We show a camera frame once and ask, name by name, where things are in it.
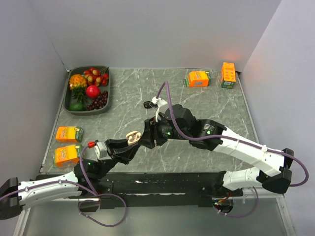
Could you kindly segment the beige earbud charging case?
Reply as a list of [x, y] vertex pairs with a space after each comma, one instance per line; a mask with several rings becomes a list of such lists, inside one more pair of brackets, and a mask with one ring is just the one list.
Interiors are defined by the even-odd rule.
[[132, 131], [126, 134], [127, 144], [130, 146], [138, 142], [141, 138], [141, 133], [139, 131]]

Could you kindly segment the black earbud charging case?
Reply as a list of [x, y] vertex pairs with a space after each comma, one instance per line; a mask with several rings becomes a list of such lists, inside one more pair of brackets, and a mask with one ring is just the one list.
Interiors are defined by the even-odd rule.
[[146, 101], [143, 103], [143, 106], [145, 109], [150, 109], [152, 108], [152, 102], [151, 101]]

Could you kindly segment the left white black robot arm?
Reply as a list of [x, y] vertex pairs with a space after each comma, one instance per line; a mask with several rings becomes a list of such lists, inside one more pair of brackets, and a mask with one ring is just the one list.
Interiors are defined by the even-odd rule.
[[106, 159], [85, 159], [86, 149], [97, 144], [96, 141], [88, 143], [82, 149], [74, 170], [67, 174], [38, 181], [20, 182], [16, 177], [8, 179], [0, 188], [1, 220], [14, 218], [23, 210], [42, 202], [80, 195], [99, 198], [100, 191], [93, 181], [100, 181], [118, 163], [128, 164], [140, 146], [138, 143], [131, 145], [127, 140], [108, 139], [104, 142], [108, 154]]

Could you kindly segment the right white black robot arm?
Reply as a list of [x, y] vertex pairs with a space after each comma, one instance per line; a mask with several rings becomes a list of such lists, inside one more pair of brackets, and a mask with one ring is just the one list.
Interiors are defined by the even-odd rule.
[[285, 154], [292, 154], [292, 150], [268, 150], [214, 120], [196, 119], [189, 109], [179, 104], [172, 108], [159, 113], [157, 118], [145, 120], [139, 145], [153, 149], [169, 139], [186, 140], [195, 148], [230, 155], [250, 164], [251, 168], [223, 173], [215, 183], [215, 190], [221, 196], [247, 187], [262, 187], [277, 194], [288, 190], [292, 162]]

